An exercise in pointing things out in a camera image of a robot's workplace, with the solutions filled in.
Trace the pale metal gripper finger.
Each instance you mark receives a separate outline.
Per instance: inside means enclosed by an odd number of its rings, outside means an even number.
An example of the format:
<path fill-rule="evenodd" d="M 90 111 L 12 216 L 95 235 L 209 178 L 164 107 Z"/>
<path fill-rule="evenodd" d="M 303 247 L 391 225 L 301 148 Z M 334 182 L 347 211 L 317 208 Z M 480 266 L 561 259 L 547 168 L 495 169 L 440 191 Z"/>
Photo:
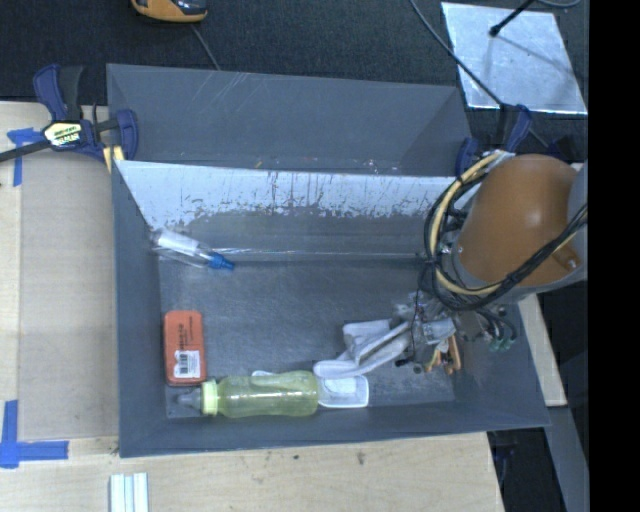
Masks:
<path fill-rule="evenodd" d="M 411 342 L 411 325 L 403 322 L 386 333 L 365 336 L 356 348 L 357 358 L 369 358 L 380 350 L 402 353 Z"/>
<path fill-rule="evenodd" d="M 392 341 L 377 350 L 372 356 L 372 369 L 406 366 L 416 358 L 417 347 L 409 341 Z"/>

